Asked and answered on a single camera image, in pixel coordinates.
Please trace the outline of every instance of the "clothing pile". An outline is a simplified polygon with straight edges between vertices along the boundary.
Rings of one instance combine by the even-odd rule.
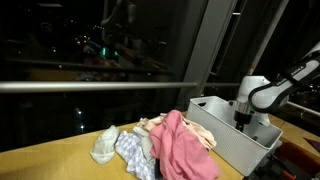
[[[114,137],[119,130],[114,126],[110,129],[107,131],[113,135],[106,131],[91,151],[99,164],[101,160],[96,160],[97,154],[100,153],[103,163],[114,155]],[[99,144],[101,139],[108,143]],[[122,131],[115,150],[127,162],[127,172],[142,180],[211,180],[220,175],[219,166],[208,152],[216,144],[211,132],[172,110],[150,120],[141,119],[132,133]],[[106,151],[96,150],[101,147]]]

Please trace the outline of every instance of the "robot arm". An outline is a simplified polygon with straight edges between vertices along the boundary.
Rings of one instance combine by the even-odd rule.
[[[270,82],[263,76],[245,76],[236,99],[236,128],[242,131],[255,113],[269,113],[286,104],[290,94],[319,76],[319,70],[320,42],[300,64],[280,73],[280,80]]]

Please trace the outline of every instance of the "light pink cloth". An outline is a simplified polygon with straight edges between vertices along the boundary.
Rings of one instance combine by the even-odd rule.
[[[153,128],[162,123],[165,115],[166,114],[161,114],[160,116],[150,120],[148,120],[147,118],[141,119],[137,126],[147,131],[151,131]],[[183,118],[182,124],[188,129],[188,131],[198,137],[199,141],[204,147],[206,147],[207,149],[213,149],[214,147],[216,147],[217,142],[214,140],[214,137],[210,131],[206,130],[201,125],[185,118]]]
[[[151,154],[160,159],[160,170],[167,180],[211,180],[220,168],[197,136],[183,125],[179,111],[169,112],[163,122],[150,131]]]

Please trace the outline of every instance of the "laundry basket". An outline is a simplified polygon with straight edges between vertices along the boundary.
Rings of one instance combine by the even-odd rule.
[[[190,100],[187,119],[211,131],[217,141],[213,150],[248,176],[279,140],[282,130],[272,124],[264,126],[253,116],[242,133],[235,129],[234,111],[227,101],[216,96],[194,98]]]

